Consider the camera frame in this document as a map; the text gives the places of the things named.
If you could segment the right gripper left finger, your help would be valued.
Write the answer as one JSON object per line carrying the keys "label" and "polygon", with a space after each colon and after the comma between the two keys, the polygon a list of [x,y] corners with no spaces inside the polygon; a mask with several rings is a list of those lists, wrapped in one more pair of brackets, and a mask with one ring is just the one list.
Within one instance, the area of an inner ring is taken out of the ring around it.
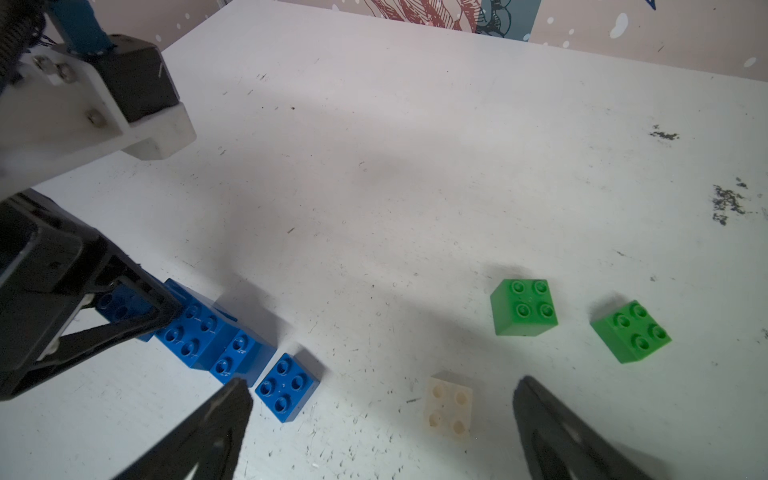
{"label": "right gripper left finger", "polygon": [[231,479],[253,408],[247,383],[233,379],[119,479]]}

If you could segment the blue small lego brick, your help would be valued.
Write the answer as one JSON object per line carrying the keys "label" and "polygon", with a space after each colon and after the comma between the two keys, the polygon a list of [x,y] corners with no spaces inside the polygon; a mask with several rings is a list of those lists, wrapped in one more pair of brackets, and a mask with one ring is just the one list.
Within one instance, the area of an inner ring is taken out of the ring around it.
{"label": "blue small lego brick", "polygon": [[319,380],[293,356],[284,353],[255,393],[280,423],[292,422],[319,386]]}
{"label": "blue small lego brick", "polygon": [[95,308],[110,323],[133,320],[154,311],[154,307],[139,293],[123,284],[102,295]]}

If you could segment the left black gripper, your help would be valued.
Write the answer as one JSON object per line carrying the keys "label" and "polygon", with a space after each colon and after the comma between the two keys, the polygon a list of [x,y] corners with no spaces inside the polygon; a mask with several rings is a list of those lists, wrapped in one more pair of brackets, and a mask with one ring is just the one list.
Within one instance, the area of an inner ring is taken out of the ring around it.
{"label": "left black gripper", "polygon": [[[82,309],[125,286],[150,305],[64,335]],[[1,203],[1,396],[13,399],[130,339],[170,325],[180,302],[119,248],[50,198],[27,189]]]}

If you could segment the blue long lego brick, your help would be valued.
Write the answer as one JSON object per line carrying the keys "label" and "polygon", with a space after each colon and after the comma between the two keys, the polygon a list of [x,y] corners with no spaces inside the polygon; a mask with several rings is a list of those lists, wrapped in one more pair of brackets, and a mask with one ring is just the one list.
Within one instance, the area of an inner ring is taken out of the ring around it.
{"label": "blue long lego brick", "polygon": [[190,369],[222,384],[240,378],[254,386],[276,348],[212,300],[172,279],[164,286],[181,310],[155,337]]}

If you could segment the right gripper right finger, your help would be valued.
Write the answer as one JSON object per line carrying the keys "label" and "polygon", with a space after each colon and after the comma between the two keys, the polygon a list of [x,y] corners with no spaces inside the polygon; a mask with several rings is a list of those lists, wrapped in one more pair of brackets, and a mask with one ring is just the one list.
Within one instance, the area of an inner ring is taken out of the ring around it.
{"label": "right gripper right finger", "polygon": [[523,377],[513,412],[533,479],[647,479],[538,380]]}

